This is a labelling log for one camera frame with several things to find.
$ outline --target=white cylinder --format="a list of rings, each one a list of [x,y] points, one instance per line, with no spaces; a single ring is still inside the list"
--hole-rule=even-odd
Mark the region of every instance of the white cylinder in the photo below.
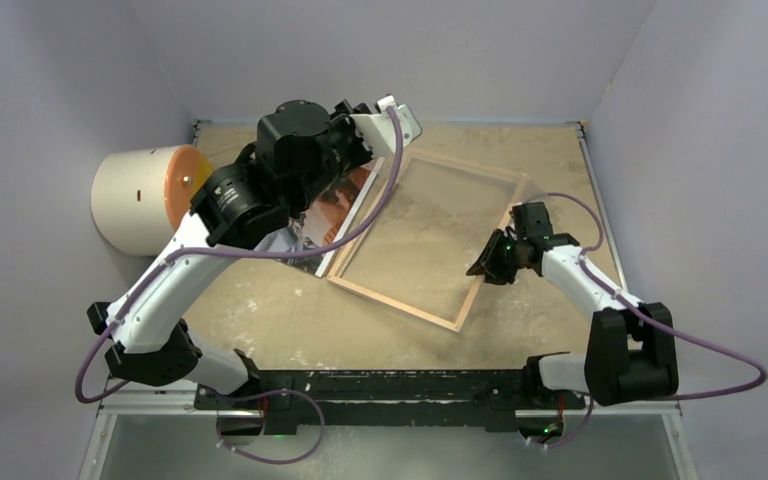
[[[159,254],[189,208],[200,159],[192,145],[109,155],[90,199],[99,232],[129,255]]]

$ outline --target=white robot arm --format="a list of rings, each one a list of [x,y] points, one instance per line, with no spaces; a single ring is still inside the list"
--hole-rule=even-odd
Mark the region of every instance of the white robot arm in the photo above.
[[[511,217],[513,227],[493,232],[467,275],[484,275],[485,282],[504,285],[514,282],[518,270],[534,270],[591,320],[586,355],[560,353],[528,359],[525,373],[534,388],[589,393],[603,406],[675,393],[675,339],[643,324],[617,296],[622,294],[654,321],[672,327],[669,310],[623,291],[593,265],[575,238],[554,233],[542,202],[517,205]],[[629,350],[629,337],[642,342],[640,350]]]
[[[175,252],[252,249],[287,226],[341,175],[394,154],[395,111],[407,145],[422,129],[407,105],[392,96],[378,112],[345,101],[329,114],[303,101],[286,102],[258,122],[257,141],[234,164],[214,172],[196,193],[172,240],[137,283],[110,304],[94,303],[90,323],[101,334],[111,324],[114,346],[106,359],[118,378],[161,386],[188,379],[230,394],[254,366],[239,351],[221,349],[188,331],[182,317],[234,258]]]

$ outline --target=white wall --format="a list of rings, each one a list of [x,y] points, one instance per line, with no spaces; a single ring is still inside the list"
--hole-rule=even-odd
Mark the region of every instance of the white wall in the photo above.
[[[97,233],[90,184],[107,154],[188,130],[127,1],[0,0],[0,478],[77,476],[84,311],[142,268]]]
[[[658,1],[589,145],[631,287],[768,366],[768,1]],[[754,376],[680,358],[685,392]],[[684,409],[703,478],[768,478],[768,384]]]
[[[587,118],[654,0],[132,0],[187,111],[392,92],[423,117]]]

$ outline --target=wooden picture frame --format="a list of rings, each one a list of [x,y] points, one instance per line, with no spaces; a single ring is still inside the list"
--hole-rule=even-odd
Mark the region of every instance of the wooden picture frame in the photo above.
[[[494,178],[497,180],[505,180],[514,184],[515,185],[514,194],[511,197],[510,202],[508,202],[508,204],[506,205],[506,209],[502,213],[502,218],[499,221],[499,224],[497,225],[497,227],[501,229],[504,229],[510,223],[510,216],[508,213],[510,210],[510,207],[511,205],[519,203],[522,200],[521,196],[525,191],[525,187],[528,181],[528,176],[521,172],[508,170],[505,168],[493,167],[489,165],[481,165],[481,164],[469,162],[466,160],[462,160],[459,158],[449,157],[446,155],[440,155],[437,153],[432,153],[432,152],[423,151],[423,150],[412,149],[406,154],[406,157],[407,158],[405,158],[402,161],[402,167],[400,169],[401,171],[399,172],[399,176],[403,175],[407,171],[407,169],[410,168],[410,165],[413,164],[414,162],[422,161],[422,162],[432,163],[435,165],[445,166],[448,168],[452,168],[454,170],[460,170],[460,171],[477,174],[482,177]],[[384,189],[382,188],[381,191],[378,193],[378,195],[370,204],[370,210],[366,212],[366,215],[369,215],[369,212],[372,210],[372,208],[375,207],[375,205],[378,204],[378,201],[381,200],[381,197],[383,195],[384,195]],[[349,266],[349,263],[351,262],[355,253],[357,253],[357,249],[360,247],[361,243],[363,243],[363,240],[366,238],[366,235],[373,228],[374,228],[374,224],[365,232],[363,232],[360,236],[358,236],[358,238],[351,241],[348,245],[344,246],[339,251],[336,258],[332,262],[331,269],[328,271],[328,274],[325,276],[326,280],[328,280],[328,282],[330,282],[331,284],[339,288],[342,288],[343,290],[347,290],[356,295],[360,295],[370,300],[375,300],[377,302],[383,303],[397,310],[401,310],[403,312],[409,313],[417,318],[421,318],[423,320],[426,320],[428,322],[431,322],[437,326],[446,328],[448,330],[459,332],[463,327],[464,322],[466,321],[467,315],[469,315],[469,311],[472,308],[473,302],[475,302],[475,297],[476,295],[478,295],[478,289],[481,288],[481,284],[484,283],[484,277],[482,276],[478,276],[472,279],[472,282],[469,285],[469,289],[467,290],[466,298],[464,299],[464,302],[461,305],[460,310],[458,311],[455,318],[451,320],[439,317],[430,312],[426,312],[412,305],[408,305],[405,302],[396,300],[395,298],[392,298],[392,297],[388,297],[387,295],[376,292],[367,287],[358,285],[354,282],[346,280],[345,278],[342,278],[343,273],[346,271],[346,268]]]

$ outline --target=picture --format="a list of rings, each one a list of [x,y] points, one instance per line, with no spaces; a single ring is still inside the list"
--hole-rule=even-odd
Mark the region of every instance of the picture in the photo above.
[[[267,235],[255,250],[298,252],[324,247],[339,240],[345,235],[376,176],[377,172],[366,168],[344,175],[314,200],[299,220],[290,220],[287,228]],[[279,261],[321,277],[332,254]]]

